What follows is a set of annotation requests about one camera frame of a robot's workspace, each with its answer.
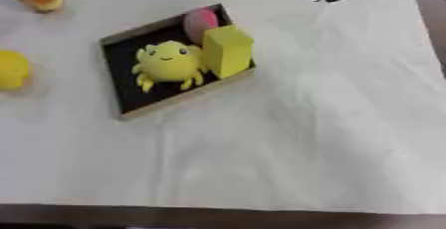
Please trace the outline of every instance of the lemon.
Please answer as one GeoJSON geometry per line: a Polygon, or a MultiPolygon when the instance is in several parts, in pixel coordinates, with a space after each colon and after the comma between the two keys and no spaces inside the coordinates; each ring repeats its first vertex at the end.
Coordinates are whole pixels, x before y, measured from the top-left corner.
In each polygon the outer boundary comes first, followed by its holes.
{"type": "Polygon", "coordinates": [[[0,90],[17,90],[30,75],[28,60],[20,53],[0,50],[0,90]]]}

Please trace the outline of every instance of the white tablecloth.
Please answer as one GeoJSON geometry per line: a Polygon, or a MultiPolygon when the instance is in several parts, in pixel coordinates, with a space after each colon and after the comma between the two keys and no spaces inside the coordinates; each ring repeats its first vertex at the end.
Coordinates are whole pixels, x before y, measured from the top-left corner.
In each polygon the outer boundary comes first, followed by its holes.
{"type": "Polygon", "coordinates": [[[415,0],[0,0],[0,202],[446,212],[446,87],[415,0]],[[256,74],[131,121],[99,39],[223,3],[256,74]]]}

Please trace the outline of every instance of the yellow sponge cube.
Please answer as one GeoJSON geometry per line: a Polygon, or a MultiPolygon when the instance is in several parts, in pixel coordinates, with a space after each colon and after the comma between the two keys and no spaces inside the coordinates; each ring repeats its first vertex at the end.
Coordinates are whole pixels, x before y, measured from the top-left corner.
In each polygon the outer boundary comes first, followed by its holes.
{"type": "Polygon", "coordinates": [[[220,79],[247,70],[254,40],[234,25],[209,29],[204,33],[204,64],[220,79]]]}

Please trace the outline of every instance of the tray with black bottom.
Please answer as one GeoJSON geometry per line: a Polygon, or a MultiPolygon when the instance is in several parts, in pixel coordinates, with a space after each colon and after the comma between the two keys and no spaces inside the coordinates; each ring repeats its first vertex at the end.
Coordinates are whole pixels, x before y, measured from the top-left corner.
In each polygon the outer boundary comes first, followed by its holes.
{"type": "MultiPolygon", "coordinates": [[[[232,24],[227,11],[221,4],[208,8],[216,13],[220,26],[232,24]]],[[[156,83],[149,93],[144,93],[136,84],[136,75],[131,72],[131,68],[137,63],[136,51],[147,44],[157,45],[170,40],[192,45],[183,31],[184,16],[185,14],[178,15],[101,39],[104,57],[115,89],[120,118],[132,118],[160,106],[206,92],[219,84],[237,80],[256,67],[252,60],[248,70],[223,80],[218,79],[209,71],[203,74],[202,86],[193,86],[187,91],[181,90],[181,83],[156,83]]]]}

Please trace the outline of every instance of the pink ball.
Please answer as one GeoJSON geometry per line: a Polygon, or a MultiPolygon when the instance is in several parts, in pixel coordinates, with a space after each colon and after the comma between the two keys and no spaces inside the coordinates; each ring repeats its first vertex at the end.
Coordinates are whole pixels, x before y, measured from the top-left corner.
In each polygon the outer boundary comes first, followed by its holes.
{"type": "Polygon", "coordinates": [[[197,44],[203,44],[206,30],[218,27],[217,15],[208,9],[194,10],[184,18],[184,31],[189,39],[197,44]]]}

